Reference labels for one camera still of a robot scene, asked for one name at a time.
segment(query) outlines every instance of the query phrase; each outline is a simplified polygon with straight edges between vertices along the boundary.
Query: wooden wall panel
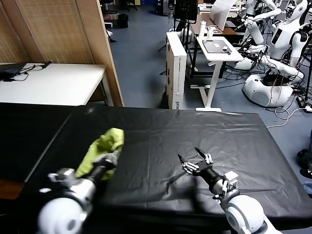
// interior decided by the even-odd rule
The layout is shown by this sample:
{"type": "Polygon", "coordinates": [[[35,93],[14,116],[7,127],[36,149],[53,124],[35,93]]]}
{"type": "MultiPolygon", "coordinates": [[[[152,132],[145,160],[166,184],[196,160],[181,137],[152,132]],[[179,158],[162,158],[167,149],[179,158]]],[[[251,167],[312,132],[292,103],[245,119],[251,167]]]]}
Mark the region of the wooden wall panel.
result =
{"type": "Polygon", "coordinates": [[[0,62],[104,64],[122,94],[98,0],[0,0],[0,62]]]}
{"type": "Polygon", "coordinates": [[[31,61],[0,2],[0,61],[31,61]]]}
{"type": "Polygon", "coordinates": [[[28,52],[28,55],[32,62],[44,62],[44,59],[32,37],[32,35],[29,32],[28,26],[26,22],[24,21],[18,6],[16,5],[15,1],[13,0],[1,0],[3,7],[10,19],[10,22],[12,23],[16,33],[20,35],[20,38],[22,38],[22,45],[28,52]]]}
{"type": "Polygon", "coordinates": [[[75,0],[16,0],[45,61],[93,63],[75,0]]]}
{"type": "Polygon", "coordinates": [[[115,106],[123,106],[114,60],[106,34],[103,15],[96,0],[76,0],[81,20],[96,64],[105,64],[115,106]]]}

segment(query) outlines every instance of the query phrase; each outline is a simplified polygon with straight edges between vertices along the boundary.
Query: green cloth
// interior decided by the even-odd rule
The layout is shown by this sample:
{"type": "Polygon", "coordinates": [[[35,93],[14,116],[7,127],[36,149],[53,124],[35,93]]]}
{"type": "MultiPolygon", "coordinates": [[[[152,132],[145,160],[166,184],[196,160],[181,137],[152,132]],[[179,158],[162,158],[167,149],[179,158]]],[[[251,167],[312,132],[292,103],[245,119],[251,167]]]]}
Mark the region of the green cloth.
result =
{"type": "MultiPolygon", "coordinates": [[[[121,148],[124,144],[124,131],[118,128],[111,128],[99,139],[94,141],[85,155],[82,163],[76,171],[76,177],[79,178],[91,171],[93,168],[93,161],[101,154],[111,153],[118,149],[120,155],[121,148]]],[[[114,175],[114,170],[107,171],[103,176],[103,180],[110,179],[114,175]]]]}

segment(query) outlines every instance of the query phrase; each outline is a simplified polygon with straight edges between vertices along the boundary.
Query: white table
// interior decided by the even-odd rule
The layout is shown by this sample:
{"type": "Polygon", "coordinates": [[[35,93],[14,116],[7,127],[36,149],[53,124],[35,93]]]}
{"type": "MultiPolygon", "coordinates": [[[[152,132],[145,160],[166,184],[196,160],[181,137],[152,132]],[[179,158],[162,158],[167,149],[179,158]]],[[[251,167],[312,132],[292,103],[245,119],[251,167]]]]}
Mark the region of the white table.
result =
{"type": "MultiPolygon", "coordinates": [[[[33,65],[28,63],[24,68],[33,65]]],[[[25,81],[0,81],[0,102],[85,105],[99,83],[104,82],[105,87],[106,82],[103,65],[52,63],[43,70],[29,71],[28,74],[25,81]]]]}
{"type": "Polygon", "coordinates": [[[213,37],[212,40],[222,40],[226,43],[228,48],[232,51],[231,54],[226,54],[226,53],[209,53],[205,46],[203,45],[203,40],[207,40],[206,38],[199,38],[196,37],[196,40],[198,41],[198,44],[203,51],[206,59],[210,61],[211,63],[209,65],[215,64],[214,67],[214,73],[213,77],[211,80],[210,85],[191,85],[191,89],[199,89],[201,98],[204,103],[204,108],[196,108],[197,111],[218,111],[221,112],[220,108],[212,108],[211,103],[214,98],[215,94],[215,88],[216,84],[219,79],[219,74],[221,70],[221,66],[223,62],[236,62],[236,61],[242,61],[244,58],[238,53],[238,51],[229,43],[228,40],[226,40],[224,37],[213,37]],[[206,95],[205,89],[209,89],[208,95],[206,95]]]}
{"type": "MultiPolygon", "coordinates": [[[[208,4],[208,3],[202,3],[202,4],[198,4],[198,14],[204,14],[204,13],[210,13],[211,12],[211,8],[212,8],[212,4],[208,4]]],[[[230,9],[229,15],[228,17],[236,17],[237,16],[237,12],[240,10],[240,6],[233,6],[230,9]]]]}

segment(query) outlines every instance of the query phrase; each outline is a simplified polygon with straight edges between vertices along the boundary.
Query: white box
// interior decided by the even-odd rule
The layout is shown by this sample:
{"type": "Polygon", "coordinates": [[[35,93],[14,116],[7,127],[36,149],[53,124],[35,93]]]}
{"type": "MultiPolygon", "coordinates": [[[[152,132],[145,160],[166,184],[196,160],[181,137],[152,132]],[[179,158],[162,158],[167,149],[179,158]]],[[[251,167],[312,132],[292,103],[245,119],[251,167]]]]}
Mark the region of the white box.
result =
{"type": "Polygon", "coordinates": [[[166,95],[169,109],[182,109],[186,52],[176,32],[167,33],[166,95]]]}

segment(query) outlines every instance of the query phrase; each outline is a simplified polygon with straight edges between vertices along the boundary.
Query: black table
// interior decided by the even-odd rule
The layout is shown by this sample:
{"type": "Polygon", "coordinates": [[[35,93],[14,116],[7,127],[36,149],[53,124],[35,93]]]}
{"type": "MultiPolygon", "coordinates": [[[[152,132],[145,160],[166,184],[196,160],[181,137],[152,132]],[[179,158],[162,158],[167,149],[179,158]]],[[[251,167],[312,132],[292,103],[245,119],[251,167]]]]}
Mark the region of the black table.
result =
{"type": "Polygon", "coordinates": [[[0,179],[27,182],[73,109],[0,103],[0,179]]]}
{"type": "Polygon", "coordinates": [[[23,190],[18,213],[26,226],[35,223],[39,206],[35,209],[34,201],[46,175],[77,168],[89,145],[112,127],[125,130],[125,145],[114,177],[97,195],[87,229],[113,223],[229,229],[206,183],[179,164],[177,153],[197,159],[195,146],[212,154],[216,171],[237,172],[241,193],[256,198],[278,229],[312,223],[311,200],[257,114],[82,106],[23,190]]]}

